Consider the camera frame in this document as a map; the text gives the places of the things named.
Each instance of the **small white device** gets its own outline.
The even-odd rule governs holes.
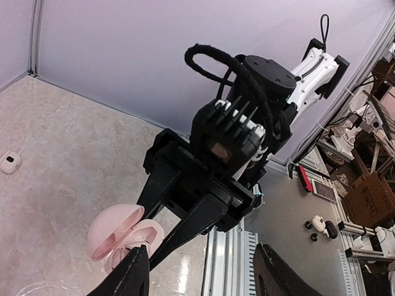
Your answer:
[[[328,231],[325,230],[325,220],[321,216],[314,216],[311,219],[311,223],[313,224],[315,230],[318,232],[324,232],[324,234],[329,237]]]
[[[313,193],[323,199],[329,200],[330,202],[338,203],[336,198],[335,190],[327,185],[322,184],[314,179],[311,180],[313,185]]]
[[[22,159],[19,154],[14,151],[8,151],[0,158],[0,170],[9,175],[20,167]]]

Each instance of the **white cable clip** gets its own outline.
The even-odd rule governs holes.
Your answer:
[[[327,128],[325,128],[324,126],[321,125],[321,123],[317,122],[318,126],[321,127],[321,129],[323,129],[324,131],[329,131]]]
[[[290,163],[290,164],[292,164],[292,165],[297,165],[297,163],[294,163],[294,162],[291,160],[291,157],[288,158],[288,163]]]
[[[353,97],[355,96],[355,94],[352,92],[352,91],[350,91],[348,88],[344,88],[350,95],[352,95]]]

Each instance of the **transparent container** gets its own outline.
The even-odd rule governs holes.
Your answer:
[[[17,296],[84,296],[76,287],[63,282],[37,282],[24,287]]]

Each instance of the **black cable bundle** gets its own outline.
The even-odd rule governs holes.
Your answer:
[[[229,69],[226,72],[225,76],[221,78],[208,71],[205,71],[202,67],[194,62],[193,57],[196,54],[204,54],[228,66]],[[264,119],[265,137],[262,142],[262,148],[265,149],[269,147],[272,140],[273,115],[263,89],[260,87],[259,83],[255,80],[255,78],[251,75],[251,73],[246,69],[246,67],[241,64],[240,61],[243,61],[244,58],[244,55],[237,55],[236,57],[232,57],[226,52],[221,51],[215,47],[201,44],[195,44],[193,47],[189,48],[185,52],[185,62],[188,66],[190,66],[193,70],[197,71],[204,77],[221,84],[220,88],[218,89],[217,99],[220,99],[220,97],[222,96],[225,85],[233,85],[233,82],[228,81],[228,77],[232,72],[234,72],[238,77],[240,77],[240,79],[242,79],[244,84],[248,87],[248,90],[252,93],[253,98],[256,100],[259,112]]]

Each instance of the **black cable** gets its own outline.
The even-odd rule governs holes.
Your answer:
[[[381,243],[382,243],[383,241],[385,241],[385,239],[387,238],[387,232],[386,232],[387,229],[382,228],[382,230],[384,231],[385,236],[384,236],[384,239],[383,239],[381,242],[378,242],[379,244],[381,244]]]
[[[324,33],[323,31],[323,20],[324,18],[327,19],[326,22],[326,31]],[[320,19],[320,29],[321,29],[321,37],[322,37],[322,43],[323,43],[323,53],[321,58],[318,60],[317,63],[315,63],[315,65],[309,70],[307,71],[305,74],[302,74],[301,77],[305,78],[307,75],[310,75],[315,69],[318,68],[319,65],[321,65],[322,61],[324,60],[324,56],[323,54],[326,53],[326,40],[328,39],[328,33],[329,33],[329,15],[327,14],[323,14],[321,15],[321,19]]]
[[[371,83],[374,83],[374,82],[378,82],[378,81],[387,81],[387,82],[390,82],[390,81],[388,81],[388,79],[386,79],[386,78],[383,78],[383,79],[374,79],[374,80],[372,80],[372,81],[368,81],[368,82],[364,82],[364,83],[358,84],[355,88],[352,89],[352,92],[356,91],[357,89],[359,89],[359,88],[362,87],[362,86],[365,86],[365,85],[368,85],[368,84],[371,84]]]
[[[280,121],[280,142],[283,142],[289,138],[291,135],[291,127],[289,126],[288,118],[284,111],[280,110],[278,112],[278,120]]]
[[[341,117],[341,118],[339,118],[339,119],[337,119],[337,120],[335,120],[335,121],[333,121],[333,122],[329,122],[329,124],[327,124],[327,126],[339,125],[339,124],[345,122],[345,121],[346,121],[348,118],[350,118],[352,115],[357,115],[357,116],[359,116],[357,112],[352,112],[352,113],[347,114],[346,116]]]
[[[323,19],[325,17],[326,17],[326,32],[324,34],[324,32],[323,32]],[[328,39],[328,33],[329,33],[329,15],[327,15],[327,14],[321,15],[320,28],[321,28],[321,37],[322,37],[322,43],[323,43],[323,51],[326,52],[326,40]]]
[[[244,54],[238,54],[235,56],[235,59],[238,60],[239,63],[242,63],[245,58],[246,58],[246,55],[244,55]],[[215,97],[217,100],[222,99],[223,89],[225,88],[225,85],[227,85],[225,83],[228,81],[228,78],[232,72],[233,72],[232,69],[228,68],[227,72],[223,76],[222,81],[221,81],[220,86],[217,91],[217,96]]]
[[[266,95],[259,83],[254,79],[246,67],[243,66],[236,58],[210,45],[195,44],[185,52],[185,62],[193,70],[197,71],[208,79],[219,83],[225,83],[226,85],[230,86],[233,84],[228,80],[224,80],[223,78],[219,78],[218,76],[205,71],[202,67],[196,64],[193,60],[193,57],[196,54],[204,54],[218,62],[227,65],[229,69],[232,70],[232,72],[234,72],[238,77],[240,77],[241,80],[243,80],[248,90],[253,94],[259,111],[261,112],[264,119],[264,128],[266,132],[262,142],[262,148],[267,148],[271,143],[273,135],[273,115],[267,102]]]

